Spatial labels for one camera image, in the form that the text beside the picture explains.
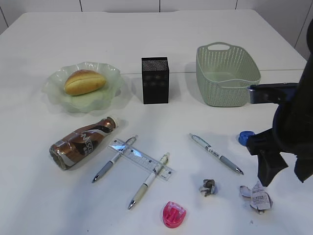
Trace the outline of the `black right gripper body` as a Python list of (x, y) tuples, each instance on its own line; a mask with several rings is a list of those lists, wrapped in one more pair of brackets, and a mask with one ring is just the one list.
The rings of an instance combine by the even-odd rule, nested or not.
[(304, 182), (313, 174), (313, 59), (309, 58), (293, 98), (274, 114), (272, 127), (250, 136), (246, 147), (251, 155), (260, 150), (292, 153), (294, 173)]

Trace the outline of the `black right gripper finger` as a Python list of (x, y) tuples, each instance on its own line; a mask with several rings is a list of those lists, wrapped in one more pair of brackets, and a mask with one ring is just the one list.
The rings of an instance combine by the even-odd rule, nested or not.
[(258, 178), (262, 186), (268, 187), (273, 178), (288, 165), (279, 151), (260, 150), (258, 156)]

